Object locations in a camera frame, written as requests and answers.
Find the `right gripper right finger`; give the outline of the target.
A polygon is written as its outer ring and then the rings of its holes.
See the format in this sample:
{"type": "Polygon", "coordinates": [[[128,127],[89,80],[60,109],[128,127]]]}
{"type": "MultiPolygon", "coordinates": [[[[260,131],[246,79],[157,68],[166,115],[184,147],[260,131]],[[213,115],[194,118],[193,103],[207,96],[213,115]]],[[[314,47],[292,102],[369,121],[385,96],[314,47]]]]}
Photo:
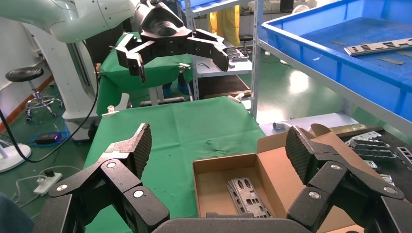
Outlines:
{"type": "Polygon", "coordinates": [[[332,146],[289,128],[285,151],[305,185],[288,210],[291,219],[316,232],[332,207],[344,210],[366,233],[409,233],[412,205],[397,187],[352,165],[332,146]]]}

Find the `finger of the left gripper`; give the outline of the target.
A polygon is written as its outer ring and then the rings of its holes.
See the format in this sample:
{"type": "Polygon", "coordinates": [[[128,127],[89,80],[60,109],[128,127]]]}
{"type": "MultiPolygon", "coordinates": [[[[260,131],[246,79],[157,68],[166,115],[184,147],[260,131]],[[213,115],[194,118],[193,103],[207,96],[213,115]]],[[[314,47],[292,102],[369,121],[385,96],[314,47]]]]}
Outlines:
{"type": "Polygon", "coordinates": [[[119,65],[129,70],[131,76],[138,76],[142,84],[146,84],[144,65],[155,58],[152,40],[143,42],[134,34],[126,33],[115,47],[119,65]]]}
{"type": "Polygon", "coordinates": [[[190,55],[211,59],[221,71],[226,72],[229,68],[229,57],[223,40],[223,37],[195,29],[186,40],[186,51],[190,55]]]}

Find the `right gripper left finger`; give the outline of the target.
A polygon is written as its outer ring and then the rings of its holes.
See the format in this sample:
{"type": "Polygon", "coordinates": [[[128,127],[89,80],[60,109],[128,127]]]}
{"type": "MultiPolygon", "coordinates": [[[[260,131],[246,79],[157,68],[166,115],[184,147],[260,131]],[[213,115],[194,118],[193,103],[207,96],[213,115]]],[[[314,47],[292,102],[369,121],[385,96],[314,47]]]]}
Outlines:
{"type": "Polygon", "coordinates": [[[150,125],[112,143],[91,166],[56,183],[33,228],[35,233],[83,233],[97,214],[114,207],[135,233],[150,233],[170,219],[167,207],[141,181],[152,148],[150,125]]]}

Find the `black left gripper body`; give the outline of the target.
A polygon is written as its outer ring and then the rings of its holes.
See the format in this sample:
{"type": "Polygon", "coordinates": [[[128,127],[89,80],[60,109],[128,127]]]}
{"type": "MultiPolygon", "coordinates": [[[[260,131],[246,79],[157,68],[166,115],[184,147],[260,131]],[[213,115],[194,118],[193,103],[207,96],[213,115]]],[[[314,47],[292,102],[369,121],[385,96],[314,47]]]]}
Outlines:
{"type": "Polygon", "coordinates": [[[142,42],[154,41],[157,57],[188,54],[192,30],[163,2],[142,0],[135,11],[142,42]]]}

